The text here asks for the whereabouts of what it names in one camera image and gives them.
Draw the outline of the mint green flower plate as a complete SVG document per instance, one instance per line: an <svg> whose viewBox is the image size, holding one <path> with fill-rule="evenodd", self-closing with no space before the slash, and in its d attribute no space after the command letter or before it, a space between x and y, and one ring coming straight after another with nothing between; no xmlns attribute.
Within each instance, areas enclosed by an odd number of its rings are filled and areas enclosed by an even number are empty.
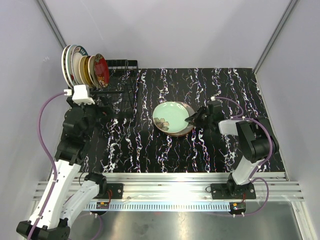
<svg viewBox="0 0 320 240"><path fill-rule="evenodd" d="M189 117L187 109L178 102L167 101L155 107L152 121L164 133L176 134L188 126L185 121Z"/></svg>

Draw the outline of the small cream floral plate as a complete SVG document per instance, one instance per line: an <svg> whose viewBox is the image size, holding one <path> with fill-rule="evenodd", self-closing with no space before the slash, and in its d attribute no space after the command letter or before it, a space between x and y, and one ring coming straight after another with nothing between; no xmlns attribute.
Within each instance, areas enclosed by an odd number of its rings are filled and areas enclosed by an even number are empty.
<svg viewBox="0 0 320 240"><path fill-rule="evenodd" d="M86 85L87 82L86 82L86 77L85 77L85 73L84 73L84 63L85 63L85 58L86 56L82 56L80 61L79 61L79 64L78 64L78 70L79 70L79 75L80 75L80 80L81 80L81 83Z"/></svg>

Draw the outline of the white plate watermelon pattern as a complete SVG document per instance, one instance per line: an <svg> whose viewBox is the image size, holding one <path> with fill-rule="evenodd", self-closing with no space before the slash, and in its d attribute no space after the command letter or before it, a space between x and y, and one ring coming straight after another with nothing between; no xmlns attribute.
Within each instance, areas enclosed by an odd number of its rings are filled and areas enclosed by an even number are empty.
<svg viewBox="0 0 320 240"><path fill-rule="evenodd" d="M68 45L64 53L64 70L66 72L67 82L70 88L73 88L74 86L72 79L72 53L76 46L76 44Z"/></svg>

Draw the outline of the red floral plate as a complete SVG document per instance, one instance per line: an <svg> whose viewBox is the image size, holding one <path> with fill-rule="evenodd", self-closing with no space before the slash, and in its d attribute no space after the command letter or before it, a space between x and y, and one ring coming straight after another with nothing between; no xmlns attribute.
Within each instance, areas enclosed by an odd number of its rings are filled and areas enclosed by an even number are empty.
<svg viewBox="0 0 320 240"><path fill-rule="evenodd" d="M110 81L109 66L105 58L100 53L95 55L93 66L95 77L99 85L102 88L106 88Z"/></svg>

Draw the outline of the yellow patterned small plate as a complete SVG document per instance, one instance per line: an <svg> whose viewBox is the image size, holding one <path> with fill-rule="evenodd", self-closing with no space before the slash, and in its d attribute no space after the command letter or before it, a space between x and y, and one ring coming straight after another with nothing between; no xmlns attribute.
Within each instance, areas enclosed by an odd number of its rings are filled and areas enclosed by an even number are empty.
<svg viewBox="0 0 320 240"><path fill-rule="evenodd" d="M90 79L89 69L88 69L89 58L90 58L90 56L86 56L85 57L83 70L84 70L84 76L85 76L86 83L91 87L92 86L92 82L91 82L91 79Z"/></svg>

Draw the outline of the cream plate dark floral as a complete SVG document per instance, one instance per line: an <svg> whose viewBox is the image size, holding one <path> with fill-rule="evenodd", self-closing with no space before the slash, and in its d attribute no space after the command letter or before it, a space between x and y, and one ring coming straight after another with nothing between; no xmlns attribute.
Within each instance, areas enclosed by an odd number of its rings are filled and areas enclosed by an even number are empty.
<svg viewBox="0 0 320 240"><path fill-rule="evenodd" d="M94 69L94 56L90 56L89 57L89 60L88 60L88 73L89 73L89 78L90 78L90 81L91 81L92 85L94 87L96 87L96 83L95 83L96 77L95 77L95 69Z"/></svg>

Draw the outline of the white plate dark green rim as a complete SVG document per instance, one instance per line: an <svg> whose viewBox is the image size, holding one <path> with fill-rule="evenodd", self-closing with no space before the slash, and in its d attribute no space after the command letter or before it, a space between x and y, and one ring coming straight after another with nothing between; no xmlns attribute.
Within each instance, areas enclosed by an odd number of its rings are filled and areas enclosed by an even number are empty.
<svg viewBox="0 0 320 240"><path fill-rule="evenodd" d="M73 86L81 85L80 61L82 57L87 56L86 49L81 45L76 45L71 52L71 82Z"/></svg>

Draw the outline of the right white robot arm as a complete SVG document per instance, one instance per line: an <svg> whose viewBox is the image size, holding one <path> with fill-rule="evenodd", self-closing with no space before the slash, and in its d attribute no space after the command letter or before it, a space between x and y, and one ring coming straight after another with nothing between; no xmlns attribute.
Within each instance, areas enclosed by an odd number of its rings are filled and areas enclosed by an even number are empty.
<svg viewBox="0 0 320 240"><path fill-rule="evenodd" d="M213 101L202 106L185 121L196 128L209 129L221 135L238 137L242 158L225 183L212 183L213 200L254 200L256 191L253 175L266 161L279 151L279 143L270 122L264 117L233 117L225 119L220 103Z"/></svg>

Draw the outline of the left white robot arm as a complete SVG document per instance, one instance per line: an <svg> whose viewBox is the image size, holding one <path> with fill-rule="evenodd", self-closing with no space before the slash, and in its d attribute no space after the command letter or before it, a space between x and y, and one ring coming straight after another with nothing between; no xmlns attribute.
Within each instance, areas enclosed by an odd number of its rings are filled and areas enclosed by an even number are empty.
<svg viewBox="0 0 320 240"><path fill-rule="evenodd" d="M18 223L18 234L28 240L66 240L85 206L92 199L109 194L106 177L92 172L85 176L77 192L67 197L90 149L99 116L100 111L93 104L73 106L65 113L61 139L51 158L53 173L33 214Z"/></svg>

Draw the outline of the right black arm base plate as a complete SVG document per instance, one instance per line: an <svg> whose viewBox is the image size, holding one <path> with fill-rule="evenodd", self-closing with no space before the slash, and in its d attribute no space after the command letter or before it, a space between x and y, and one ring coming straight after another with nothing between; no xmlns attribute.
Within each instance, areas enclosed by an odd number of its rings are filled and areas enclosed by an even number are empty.
<svg viewBox="0 0 320 240"><path fill-rule="evenodd" d="M212 183L210 193L213 200L255 200L256 191L252 183L245 185L230 185L227 183Z"/></svg>

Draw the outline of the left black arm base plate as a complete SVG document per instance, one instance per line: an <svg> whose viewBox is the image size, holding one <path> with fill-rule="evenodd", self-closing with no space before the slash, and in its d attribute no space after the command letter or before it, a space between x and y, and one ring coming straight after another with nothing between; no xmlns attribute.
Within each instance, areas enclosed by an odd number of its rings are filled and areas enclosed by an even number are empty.
<svg viewBox="0 0 320 240"><path fill-rule="evenodd" d="M124 184L123 183L107 183L99 190L98 195L94 199L120 200L123 198Z"/></svg>

